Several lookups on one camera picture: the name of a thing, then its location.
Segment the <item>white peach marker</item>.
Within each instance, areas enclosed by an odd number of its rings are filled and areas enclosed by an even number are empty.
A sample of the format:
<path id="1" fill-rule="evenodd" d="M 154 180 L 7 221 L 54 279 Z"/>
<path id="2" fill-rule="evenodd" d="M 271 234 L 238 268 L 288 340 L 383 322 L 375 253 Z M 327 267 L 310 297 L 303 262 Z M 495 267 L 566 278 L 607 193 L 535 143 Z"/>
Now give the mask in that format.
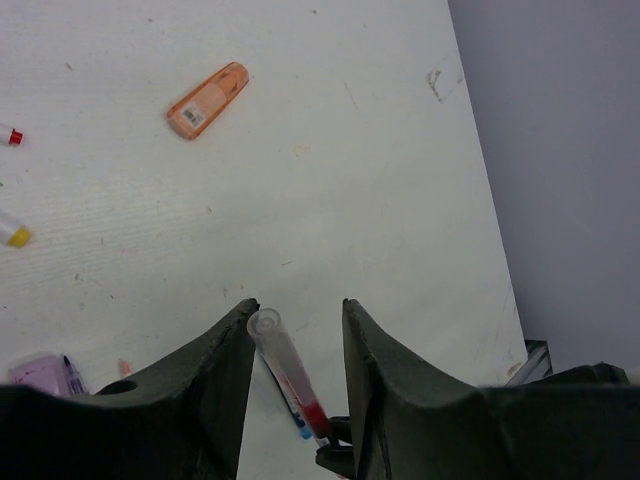
<path id="1" fill-rule="evenodd" d="M 119 360 L 119 372 L 122 379 L 127 378 L 132 374 L 132 369 L 129 363 L 124 359 Z"/>

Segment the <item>yellow cap pen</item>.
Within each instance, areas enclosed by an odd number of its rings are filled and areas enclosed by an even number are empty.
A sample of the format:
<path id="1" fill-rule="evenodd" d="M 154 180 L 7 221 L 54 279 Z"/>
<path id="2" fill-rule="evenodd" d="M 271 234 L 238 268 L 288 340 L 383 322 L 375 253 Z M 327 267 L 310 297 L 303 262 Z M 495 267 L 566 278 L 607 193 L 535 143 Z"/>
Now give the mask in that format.
<path id="1" fill-rule="evenodd" d="M 0 215 L 0 237 L 2 245 L 22 248 L 29 243 L 32 233 L 21 221 L 2 211 Z"/>

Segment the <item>purple highlighter cap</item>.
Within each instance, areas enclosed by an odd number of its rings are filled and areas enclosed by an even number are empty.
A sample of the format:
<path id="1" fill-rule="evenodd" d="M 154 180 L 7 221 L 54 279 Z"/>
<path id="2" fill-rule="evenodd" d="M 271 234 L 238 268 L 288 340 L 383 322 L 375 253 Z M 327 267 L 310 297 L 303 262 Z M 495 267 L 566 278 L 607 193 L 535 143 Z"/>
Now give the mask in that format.
<path id="1" fill-rule="evenodd" d="M 23 361 L 8 369 L 8 379 L 56 397 L 89 393 L 79 370 L 67 355 L 48 354 Z"/>

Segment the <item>red gel pen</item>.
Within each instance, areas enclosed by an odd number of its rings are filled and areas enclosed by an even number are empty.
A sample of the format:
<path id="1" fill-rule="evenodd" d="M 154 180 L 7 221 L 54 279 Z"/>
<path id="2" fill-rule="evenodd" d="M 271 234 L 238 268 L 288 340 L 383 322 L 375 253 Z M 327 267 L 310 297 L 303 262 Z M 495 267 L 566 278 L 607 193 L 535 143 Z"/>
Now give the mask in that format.
<path id="1" fill-rule="evenodd" d="M 329 445 L 333 437 L 330 422 L 280 314 L 271 308 L 258 310 L 249 318 L 247 331 L 317 443 Z"/>

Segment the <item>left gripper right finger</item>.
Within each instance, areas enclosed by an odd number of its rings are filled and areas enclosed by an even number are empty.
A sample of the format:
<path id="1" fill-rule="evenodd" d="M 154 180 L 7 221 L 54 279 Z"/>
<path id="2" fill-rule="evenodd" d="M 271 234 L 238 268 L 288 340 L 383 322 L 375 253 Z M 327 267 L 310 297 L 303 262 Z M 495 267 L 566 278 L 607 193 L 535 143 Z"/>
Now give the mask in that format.
<path id="1" fill-rule="evenodd" d="M 609 364 L 519 386 L 474 387 L 343 304 L 360 479 L 635 479 L 639 390 Z"/>

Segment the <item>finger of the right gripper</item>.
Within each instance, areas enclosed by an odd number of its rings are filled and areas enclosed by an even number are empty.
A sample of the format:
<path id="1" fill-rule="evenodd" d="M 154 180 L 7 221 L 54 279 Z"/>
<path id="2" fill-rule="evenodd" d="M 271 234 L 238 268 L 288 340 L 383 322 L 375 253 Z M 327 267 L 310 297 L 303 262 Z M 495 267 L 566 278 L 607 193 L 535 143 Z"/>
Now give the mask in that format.
<path id="1" fill-rule="evenodd" d="M 316 451 L 315 463 L 340 478 L 355 478 L 354 448 L 349 416 L 329 419 L 333 437 L 330 443 Z"/>

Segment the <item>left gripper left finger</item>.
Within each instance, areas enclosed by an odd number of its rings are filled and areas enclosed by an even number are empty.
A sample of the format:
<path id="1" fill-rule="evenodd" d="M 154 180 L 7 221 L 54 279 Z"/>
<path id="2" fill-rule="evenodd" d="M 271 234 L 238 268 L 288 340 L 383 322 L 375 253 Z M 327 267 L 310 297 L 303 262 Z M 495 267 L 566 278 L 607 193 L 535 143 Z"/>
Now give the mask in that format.
<path id="1" fill-rule="evenodd" d="M 244 299 L 209 330 L 94 395 L 1 389 L 4 479 L 234 479 L 257 312 Z"/>

